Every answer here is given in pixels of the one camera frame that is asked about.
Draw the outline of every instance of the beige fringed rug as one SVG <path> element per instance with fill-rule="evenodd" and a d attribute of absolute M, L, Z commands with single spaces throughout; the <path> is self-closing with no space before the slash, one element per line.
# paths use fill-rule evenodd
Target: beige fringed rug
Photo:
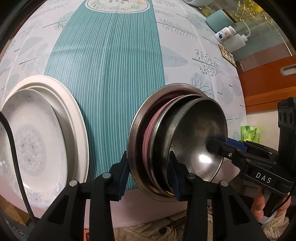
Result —
<path fill-rule="evenodd" d="M 181 241 L 183 236 L 184 226 L 179 228 L 167 228 L 166 233 L 160 234 L 159 229 L 168 225 L 171 221 L 177 220 L 186 215 L 186 211 L 174 214 L 170 217 L 156 220 L 150 224 L 140 224 L 124 228 L 115 228 L 114 236 L 116 241 Z M 213 217 L 208 214 L 208 233 L 207 241 L 213 239 Z M 284 232 L 289 224 L 289 219 L 285 214 L 279 218 L 274 218 L 267 227 L 264 228 L 265 235 L 275 241 Z"/>

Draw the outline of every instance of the hand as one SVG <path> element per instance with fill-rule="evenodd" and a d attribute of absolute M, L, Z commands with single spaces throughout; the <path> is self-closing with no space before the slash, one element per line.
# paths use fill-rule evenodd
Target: hand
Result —
<path fill-rule="evenodd" d="M 284 200 L 286 200 L 287 197 L 284 197 L 280 200 L 280 202 L 278 203 L 278 205 L 280 205 Z M 262 187 L 258 187 L 258 192 L 256 197 L 254 198 L 254 202 L 252 204 L 252 208 L 251 208 L 251 212 L 252 214 L 255 216 L 256 220 L 260 220 L 263 216 L 263 209 L 265 207 L 265 197 L 263 194 L 263 189 Z M 276 218 L 282 216 L 285 211 L 287 210 L 287 208 L 290 206 L 291 204 L 291 197 L 289 198 L 289 200 L 283 205 L 281 206 L 278 210 L 277 213 L 275 215 Z"/>

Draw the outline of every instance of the white wall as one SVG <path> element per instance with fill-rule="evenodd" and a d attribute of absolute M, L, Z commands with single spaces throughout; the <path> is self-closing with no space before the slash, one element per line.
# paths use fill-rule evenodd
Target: white wall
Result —
<path fill-rule="evenodd" d="M 277 110 L 248 114 L 247 124 L 261 128 L 260 144 L 276 150 L 278 149 L 279 127 Z"/>

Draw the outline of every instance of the teal cup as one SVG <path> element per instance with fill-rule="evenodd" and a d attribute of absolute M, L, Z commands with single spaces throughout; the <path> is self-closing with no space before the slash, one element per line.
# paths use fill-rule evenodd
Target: teal cup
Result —
<path fill-rule="evenodd" d="M 235 25 L 236 21 L 224 9 L 220 9 L 205 19 L 207 25 L 215 32 L 221 29 Z"/>

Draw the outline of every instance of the floral plate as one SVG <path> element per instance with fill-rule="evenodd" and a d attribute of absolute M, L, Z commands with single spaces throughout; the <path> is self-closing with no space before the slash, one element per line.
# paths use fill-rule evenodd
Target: floral plate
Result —
<path fill-rule="evenodd" d="M 67 155 L 59 121 L 47 100 L 32 89 L 15 92 L 1 111 L 12 129 L 29 203 L 48 208 L 67 181 Z M 1 124 L 0 163 L 0 173 L 21 198 L 8 137 Z"/>

